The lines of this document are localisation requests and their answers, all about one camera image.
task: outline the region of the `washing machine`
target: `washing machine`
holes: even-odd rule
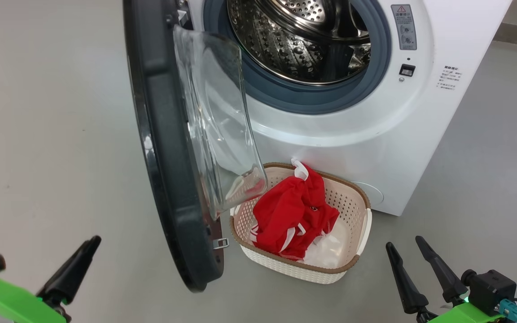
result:
[[[181,277],[224,266],[218,214],[296,158],[401,215],[511,0],[124,0],[150,181]]]

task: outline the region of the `laundry basket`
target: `laundry basket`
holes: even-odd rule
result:
[[[294,175],[289,164],[269,163],[264,165],[268,189]],[[366,245],[372,223],[370,202],[366,194],[351,182],[318,172],[324,178],[326,202],[340,212],[339,219],[346,225],[350,237],[345,245],[346,257],[338,268],[321,268],[273,255],[255,247],[250,241],[250,228],[255,222],[253,208],[259,198],[245,202],[232,209],[230,230],[241,245],[246,256],[282,274],[318,284],[332,284],[342,278],[356,264]]]

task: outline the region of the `red and white garment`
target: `red and white garment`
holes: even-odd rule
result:
[[[326,204],[324,180],[298,160],[294,176],[282,180],[254,206],[250,239],[257,248],[302,260],[308,246],[332,231],[339,212]]]

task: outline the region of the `transparent glass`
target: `transparent glass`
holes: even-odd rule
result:
[[[189,135],[216,219],[266,189],[246,108],[241,50],[220,35],[180,26],[174,28],[174,40]]]

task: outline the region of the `open washing machine door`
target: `open washing machine door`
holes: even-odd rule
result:
[[[224,267],[219,215],[266,188],[239,47],[179,25],[174,0],[124,0],[137,123],[171,255],[193,292]]]

